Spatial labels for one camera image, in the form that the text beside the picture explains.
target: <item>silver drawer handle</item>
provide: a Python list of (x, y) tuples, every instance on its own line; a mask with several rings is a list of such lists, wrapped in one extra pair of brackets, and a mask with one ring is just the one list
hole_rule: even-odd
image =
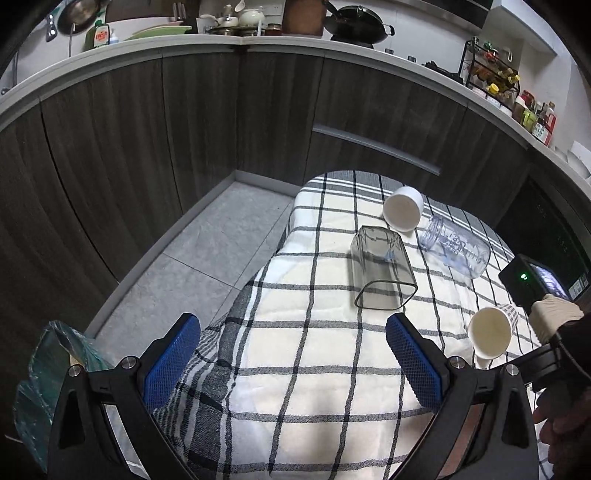
[(421, 160), (414, 155), (409, 153), (403, 152), (394, 147), (390, 147), (389, 145), (383, 144), (382, 142), (376, 142), (374, 140), (370, 140), (369, 138), (362, 137), (360, 135), (351, 134), (349, 132), (345, 132), (344, 130), (338, 130), (336, 128), (327, 127), (326, 125), (319, 125), (315, 124), (312, 127), (312, 131), (328, 135), (329, 137), (340, 138), (341, 140), (345, 140), (347, 142), (355, 143), (357, 145), (361, 145), (363, 147), (371, 148), (372, 150), (385, 153), (386, 155), (390, 155), (391, 157), (397, 158), (399, 160), (405, 161), (406, 163), (410, 163), (415, 167), (422, 168), (433, 175), (439, 176), (441, 173), (441, 169), (433, 165), (432, 163), (426, 162)]

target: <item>beige glove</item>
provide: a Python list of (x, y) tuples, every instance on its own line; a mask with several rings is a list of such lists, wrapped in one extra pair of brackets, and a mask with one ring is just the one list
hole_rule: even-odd
[(583, 315), (577, 304), (547, 293), (542, 300), (534, 302), (529, 320), (538, 340), (544, 345), (562, 325), (579, 320)]

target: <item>blue gripper pad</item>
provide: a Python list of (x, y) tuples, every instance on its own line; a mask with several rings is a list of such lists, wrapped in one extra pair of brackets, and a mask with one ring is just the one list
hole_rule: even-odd
[(152, 344), (166, 342), (164, 351), (158, 359), (155, 359), (154, 366), (144, 378), (144, 403), (149, 412), (154, 411), (155, 408), (164, 407), (166, 404), (170, 393), (195, 351), (200, 334), (201, 327), (197, 317), (185, 313), (164, 339), (157, 340)]
[(449, 386), (446, 357), (403, 313), (386, 321), (386, 340), (420, 404), (437, 412)]

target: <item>patterned paper cup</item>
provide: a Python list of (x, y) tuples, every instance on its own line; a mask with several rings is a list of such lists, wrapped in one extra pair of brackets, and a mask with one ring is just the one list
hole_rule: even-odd
[(468, 338), (476, 356), (493, 360), (505, 353), (511, 343), (517, 318), (517, 310), (509, 304), (478, 310), (468, 324)]

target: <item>paper cup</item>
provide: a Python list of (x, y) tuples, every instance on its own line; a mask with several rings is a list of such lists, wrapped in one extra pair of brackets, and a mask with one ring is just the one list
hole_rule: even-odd
[(423, 214), (423, 196), (412, 187), (400, 187), (382, 207), (384, 220), (394, 230), (409, 232), (417, 227)]
[(483, 360), (493, 360), (509, 348), (511, 335), (517, 325), (517, 310), (513, 305), (497, 305), (478, 310), (468, 324), (468, 338), (474, 353)]

